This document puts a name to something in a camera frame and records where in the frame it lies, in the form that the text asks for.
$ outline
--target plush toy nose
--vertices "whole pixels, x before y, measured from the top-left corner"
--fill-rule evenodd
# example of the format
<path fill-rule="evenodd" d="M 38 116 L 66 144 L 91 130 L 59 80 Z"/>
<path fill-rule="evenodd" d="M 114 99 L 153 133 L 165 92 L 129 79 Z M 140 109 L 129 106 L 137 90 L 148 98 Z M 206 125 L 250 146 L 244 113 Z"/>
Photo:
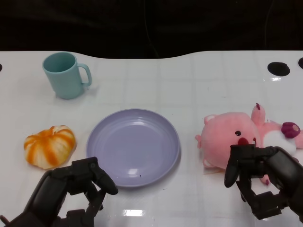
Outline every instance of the plush toy nose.
<path fill-rule="evenodd" d="M 245 139 L 244 137 L 240 138 L 238 140 L 238 145 L 245 145 L 245 144 L 249 144 L 247 139 Z"/>

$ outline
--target toy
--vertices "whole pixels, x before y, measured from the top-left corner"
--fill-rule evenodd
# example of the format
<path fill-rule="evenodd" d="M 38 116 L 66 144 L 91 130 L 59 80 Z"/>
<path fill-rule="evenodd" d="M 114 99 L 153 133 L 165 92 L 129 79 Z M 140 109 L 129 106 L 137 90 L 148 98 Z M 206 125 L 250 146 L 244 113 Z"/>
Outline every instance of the toy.
<path fill-rule="evenodd" d="M 75 136 L 69 127 L 53 126 L 25 139 L 25 159 L 43 169 L 57 167 L 66 161 L 75 143 Z"/>
<path fill-rule="evenodd" d="M 255 143 L 256 147 L 279 146 L 294 155 L 296 148 L 303 148 L 303 133 L 298 125 L 286 122 L 265 122 L 264 108 L 256 104 L 251 118 L 246 113 L 223 113 L 204 118 L 202 134 L 196 135 L 198 148 L 204 152 L 206 168 L 226 169 L 233 144 Z M 261 181 L 269 185 L 268 176 Z"/>
<path fill-rule="evenodd" d="M 202 134 L 196 136 L 204 151 L 203 165 L 226 169 L 232 144 L 260 146 L 258 129 L 246 113 L 223 113 L 204 118 Z"/>

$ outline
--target plate rim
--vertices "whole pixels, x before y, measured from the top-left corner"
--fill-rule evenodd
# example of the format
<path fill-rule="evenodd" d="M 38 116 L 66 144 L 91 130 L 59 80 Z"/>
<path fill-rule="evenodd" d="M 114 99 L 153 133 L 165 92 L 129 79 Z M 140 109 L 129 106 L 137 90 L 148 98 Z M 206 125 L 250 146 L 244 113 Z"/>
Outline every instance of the plate rim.
<path fill-rule="evenodd" d="M 173 126 L 173 124 L 172 124 L 166 117 L 162 116 L 161 114 L 159 114 L 159 113 L 157 113 L 157 112 L 155 112 L 155 111 L 146 110 L 146 109 L 138 109 L 138 108 L 130 108 L 130 109 L 124 109 L 124 110 L 116 111 L 116 112 L 114 112 L 114 113 L 112 113 L 112 114 L 110 114 L 110 115 L 104 117 L 101 121 L 99 121 L 99 122 L 95 125 L 95 127 L 93 128 L 93 130 L 90 132 L 89 137 L 88 137 L 87 142 L 86 142 L 86 147 L 85 147 L 85 155 L 86 155 L 86 158 L 88 158 L 88 145 L 89 145 L 89 139 L 90 139 L 92 133 L 95 131 L 95 129 L 99 126 L 99 124 L 101 124 L 102 121 L 104 121 L 106 118 L 109 118 L 110 116 L 112 116 L 112 115 L 114 115 L 114 114 L 117 114 L 117 113 L 119 113 L 119 112 L 130 111 L 130 110 L 147 111 L 147 112 L 151 112 L 151 113 L 153 113 L 153 114 L 156 114 L 156 115 L 158 115 L 158 116 L 164 118 L 164 119 L 171 125 L 171 127 L 173 128 L 173 130 L 174 130 L 174 132 L 175 132 L 175 134 L 176 134 L 176 136 L 177 136 L 177 142 L 178 142 L 178 147 L 177 147 L 177 148 L 178 148 L 178 150 L 177 150 L 177 155 L 176 155 L 175 160 L 174 160 L 174 162 L 172 163 L 172 165 L 168 168 L 168 170 L 166 170 L 164 173 L 162 173 L 159 177 L 157 177 L 156 179 L 154 179 L 154 180 L 152 180 L 152 181 L 150 181 L 150 182 L 148 182 L 148 183 L 142 183 L 142 184 L 137 184 L 137 185 L 118 185 L 118 184 L 116 184 L 118 187 L 124 187 L 124 188 L 143 187 L 143 186 L 146 186 L 146 185 L 149 185 L 149 184 L 152 184 L 152 183 L 158 181 L 159 179 L 161 179 L 162 177 L 164 177 L 164 176 L 165 176 L 165 175 L 166 175 L 166 174 L 175 166 L 175 164 L 176 164 L 176 162 L 177 162 L 177 160 L 178 160 L 178 158 L 179 158 L 179 156 L 180 156 L 180 152 L 181 152 L 180 138 L 179 138 L 178 132 L 177 132 L 176 128 Z"/>

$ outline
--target teal mug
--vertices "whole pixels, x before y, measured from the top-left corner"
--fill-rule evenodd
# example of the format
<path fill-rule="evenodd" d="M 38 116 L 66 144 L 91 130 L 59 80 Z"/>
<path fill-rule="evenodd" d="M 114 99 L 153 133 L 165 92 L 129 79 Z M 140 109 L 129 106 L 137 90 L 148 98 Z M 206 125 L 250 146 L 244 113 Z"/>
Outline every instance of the teal mug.
<path fill-rule="evenodd" d="M 43 61 L 42 67 L 54 92 L 60 98 L 76 98 L 83 94 L 85 87 L 91 85 L 91 74 L 88 66 L 77 63 L 77 58 L 71 53 L 54 53 Z M 89 78 L 88 83 L 82 82 L 79 67 L 85 69 Z"/>

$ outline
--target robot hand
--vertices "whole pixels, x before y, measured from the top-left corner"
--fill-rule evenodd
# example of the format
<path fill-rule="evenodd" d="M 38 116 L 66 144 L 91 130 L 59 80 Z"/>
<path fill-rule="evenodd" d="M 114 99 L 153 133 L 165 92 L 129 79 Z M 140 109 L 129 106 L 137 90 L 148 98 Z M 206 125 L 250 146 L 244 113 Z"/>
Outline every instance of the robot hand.
<path fill-rule="evenodd" d="M 280 190 L 279 194 L 256 195 L 252 191 L 251 178 L 262 178 L 265 174 Z M 281 214 L 281 209 L 289 206 L 303 222 L 303 167 L 282 148 L 232 145 L 224 184 L 229 188 L 235 182 L 243 201 L 247 201 L 256 218 Z"/>
<path fill-rule="evenodd" d="M 95 183 L 101 190 L 97 191 Z M 89 201 L 86 210 L 68 211 L 66 218 L 58 213 L 67 193 L 84 193 Z M 24 211 L 11 222 L 0 219 L 6 227 L 94 227 L 94 217 L 103 209 L 105 194 L 116 195 L 113 180 L 100 169 L 96 157 L 74 161 L 71 166 L 47 171 L 41 178 Z"/>

